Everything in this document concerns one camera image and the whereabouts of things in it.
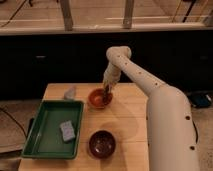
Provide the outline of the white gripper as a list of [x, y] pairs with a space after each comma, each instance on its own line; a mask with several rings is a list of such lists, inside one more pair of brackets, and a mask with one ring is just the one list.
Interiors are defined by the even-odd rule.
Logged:
[[110, 87], [115, 86], [120, 80], [120, 69], [113, 64], [109, 63], [104, 75], [103, 75], [103, 84], [106, 86], [103, 91], [103, 102], [106, 102], [108, 99]]

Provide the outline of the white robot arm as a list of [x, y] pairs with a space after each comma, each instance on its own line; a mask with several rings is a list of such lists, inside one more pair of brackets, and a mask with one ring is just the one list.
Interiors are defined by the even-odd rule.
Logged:
[[200, 171], [191, 106], [186, 95], [130, 60], [128, 46], [107, 49], [104, 86], [124, 72], [147, 95], [149, 171]]

